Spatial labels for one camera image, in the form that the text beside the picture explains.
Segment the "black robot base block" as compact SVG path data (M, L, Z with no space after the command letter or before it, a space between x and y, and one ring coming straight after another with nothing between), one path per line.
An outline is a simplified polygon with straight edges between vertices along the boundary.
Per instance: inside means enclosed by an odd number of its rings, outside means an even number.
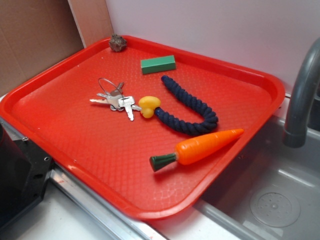
M0 230L44 198L52 157L32 140L13 140L0 127Z

